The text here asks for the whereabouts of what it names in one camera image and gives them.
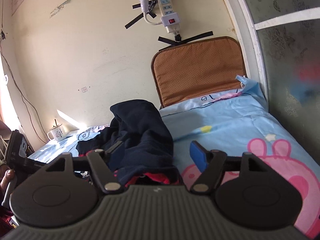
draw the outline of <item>white star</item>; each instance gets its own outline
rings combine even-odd
[[[275,141],[276,135],[275,134],[267,134],[267,136],[265,138],[268,142]]]

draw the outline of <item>pink cheek spot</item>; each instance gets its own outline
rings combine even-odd
[[[292,176],[289,182],[300,192],[302,199],[304,200],[309,192],[309,184],[302,176]]]

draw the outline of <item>pig ear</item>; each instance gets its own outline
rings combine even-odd
[[[273,155],[290,157],[291,153],[291,144],[287,140],[279,139],[276,140],[272,145]]]
[[[252,139],[248,143],[248,152],[253,153],[256,156],[266,156],[267,155],[267,144],[264,140],[260,138]]]

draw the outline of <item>brown cushion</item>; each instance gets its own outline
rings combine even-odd
[[[183,44],[158,52],[151,69],[163,107],[210,93],[241,88],[241,48],[230,37]]]

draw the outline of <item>hand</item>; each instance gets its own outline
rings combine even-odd
[[[1,189],[2,195],[4,196],[9,182],[14,178],[14,170],[9,170],[8,166],[2,165],[0,167],[0,178],[2,178],[0,182],[0,189]]]

